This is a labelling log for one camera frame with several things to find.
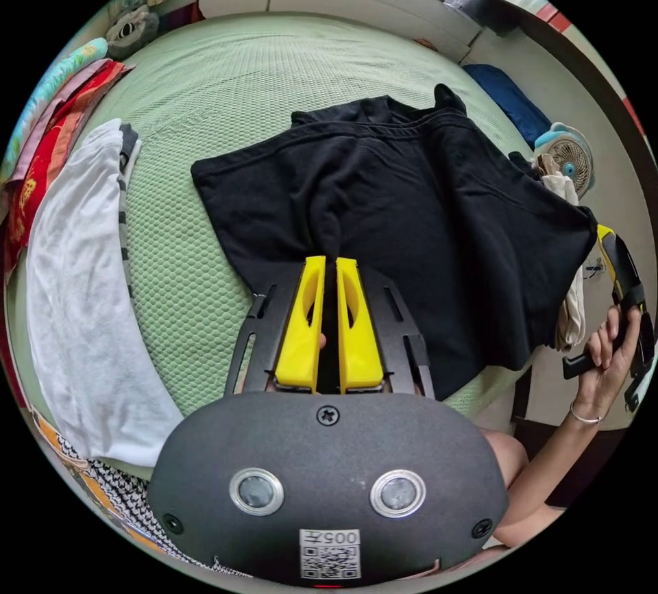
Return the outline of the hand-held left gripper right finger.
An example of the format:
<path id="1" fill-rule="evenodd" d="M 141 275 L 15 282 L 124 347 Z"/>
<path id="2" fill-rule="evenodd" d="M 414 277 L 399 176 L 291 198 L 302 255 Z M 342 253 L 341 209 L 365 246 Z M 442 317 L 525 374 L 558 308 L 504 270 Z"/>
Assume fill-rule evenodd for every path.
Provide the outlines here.
<path id="1" fill-rule="evenodd" d="M 384 371 L 357 262 L 337 258 L 336 272 L 340 391 L 379 389 Z"/>

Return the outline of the person's right hand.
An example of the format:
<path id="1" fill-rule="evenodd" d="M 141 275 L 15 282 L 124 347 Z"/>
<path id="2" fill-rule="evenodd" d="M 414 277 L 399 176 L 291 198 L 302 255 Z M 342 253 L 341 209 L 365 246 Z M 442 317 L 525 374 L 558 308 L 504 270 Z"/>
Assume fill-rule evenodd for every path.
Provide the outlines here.
<path id="1" fill-rule="evenodd" d="M 576 397 L 570 406 L 571 415 L 579 423 L 594 427 L 609 412 L 631 369 L 641 317 L 637 306 L 626 315 L 612 306 L 607 319 L 590 336 L 587 351 L 594 366 L 579 376 Z"/>

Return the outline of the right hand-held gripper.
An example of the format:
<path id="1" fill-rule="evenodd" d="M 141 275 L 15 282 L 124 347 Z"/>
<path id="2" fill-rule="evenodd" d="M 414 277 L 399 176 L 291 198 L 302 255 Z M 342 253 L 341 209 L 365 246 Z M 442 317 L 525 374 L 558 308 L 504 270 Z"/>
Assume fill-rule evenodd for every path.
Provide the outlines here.
<path id="1" fill-rule="evenodd" d="M 653 322 L 646 305 L 644 286 L 625 242 L 609 227 L 598 224 L 597 239 L 607 272 L 612 281 L 612 300 L 620 310 L 618 335 L 613 346 L 619 348 L 626 336 L 628 313 L 636 307 L 640 314 L 639 337 L 629 369 L 631 383 L 624 392 L 626 409 L 635 412 L 643 400 L 643 381 L 655 356 Z"/>

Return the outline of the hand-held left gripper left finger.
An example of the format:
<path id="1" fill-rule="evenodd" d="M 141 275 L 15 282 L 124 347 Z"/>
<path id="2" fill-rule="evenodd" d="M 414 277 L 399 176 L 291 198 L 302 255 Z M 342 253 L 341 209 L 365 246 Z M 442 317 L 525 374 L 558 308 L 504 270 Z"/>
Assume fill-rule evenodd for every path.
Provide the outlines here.
<path id="1" fill-rule="evenodd" d="M 278 388 L 317 389 L 326 258 L 308 257 L 292 299 L 274 377 Z"/>

